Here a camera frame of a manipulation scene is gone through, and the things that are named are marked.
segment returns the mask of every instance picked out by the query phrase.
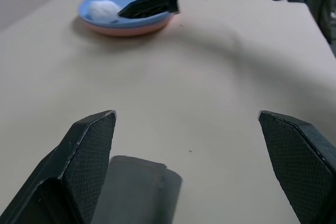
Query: table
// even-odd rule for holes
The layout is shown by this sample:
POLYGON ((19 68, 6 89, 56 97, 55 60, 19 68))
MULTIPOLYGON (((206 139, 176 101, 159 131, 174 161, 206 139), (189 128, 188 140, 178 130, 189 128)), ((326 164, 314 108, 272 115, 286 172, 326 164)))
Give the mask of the table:
POLYGON ((257 116, 288 114, 336 144, 336 61, 307 7, 181 0, 160 33, 100 36, 81 0, 0 0, 0 211, 71 124, 118 114, 111 156, 183 177, 174 223, 298 223, 257 116))

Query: pink plate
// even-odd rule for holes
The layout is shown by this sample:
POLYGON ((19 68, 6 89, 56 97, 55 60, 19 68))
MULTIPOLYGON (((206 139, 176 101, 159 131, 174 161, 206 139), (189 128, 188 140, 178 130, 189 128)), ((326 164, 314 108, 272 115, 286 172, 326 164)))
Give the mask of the pink plate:
POLYGON ((100 34, 105 34, 109 36, 118 36, 118 37, 130 37, 130 36, 138 36, 150 34, 155 31, 163 29, 166 25, 168 25, 169 21, 174 15, 170 15, 168 18, 161 20, 155 24, 142 26, 142 27, 134 27, 134 28, 109 28, 109 27, 100 27, 93 24, 90 24, 82 19, 83 23, 91 30, 96 31, 100 34))

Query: white cotton ball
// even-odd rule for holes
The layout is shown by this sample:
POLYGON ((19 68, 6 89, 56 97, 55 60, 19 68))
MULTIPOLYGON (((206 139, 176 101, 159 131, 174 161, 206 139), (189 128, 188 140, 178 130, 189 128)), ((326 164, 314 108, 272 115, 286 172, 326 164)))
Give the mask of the white cotton ball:
POLYGON ((121 10, 120 6, 109 0, 92 1, 88 9, 92 21, 99 23, 118 21, 118 12, 121 10))

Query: beige table surface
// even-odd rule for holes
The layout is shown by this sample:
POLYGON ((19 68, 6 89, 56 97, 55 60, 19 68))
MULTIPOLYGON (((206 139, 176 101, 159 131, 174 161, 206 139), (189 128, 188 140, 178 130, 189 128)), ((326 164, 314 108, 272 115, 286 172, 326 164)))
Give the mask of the beige table surface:
POLYGON ((336 61, 307 7, 182 0, 160 33, 114 39, 83 28, 80 2, 0 0, 0 212, 74 121, 115 109, 111 156, 183 177, 174 223, 298 223, 257 115, 336 143, 336 61))

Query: blue bowl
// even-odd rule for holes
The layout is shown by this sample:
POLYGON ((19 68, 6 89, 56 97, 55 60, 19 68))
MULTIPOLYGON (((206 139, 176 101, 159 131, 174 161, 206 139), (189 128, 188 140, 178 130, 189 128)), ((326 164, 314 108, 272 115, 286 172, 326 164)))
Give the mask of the blue bowl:
MULTIPOLYGON (((79 16, 84 19, 86 22, 93 24, 95 26, 100 27, 109 27, 109 28, 134 28, 134 27, 141 27, 146 25, 151 25, 157 22, 162 21, 163 19, 168 18, 171 13, 170 12, 164 12, 160 14, 156 14, 154 16, 148 17, 148 18, 123 18, 120 17, 120 19, 117 22, 114 23, 101 23, 101 22, 94 22, 88 11, 88 7, 91 3, 91 1, 101 1, 101 0, 84 0, 78 8, 79 16)), ((121 8, 126 7, 130 2, 133 2, 135 0, 111 0, 115 2, 117 5, 119 5, 121 8)))

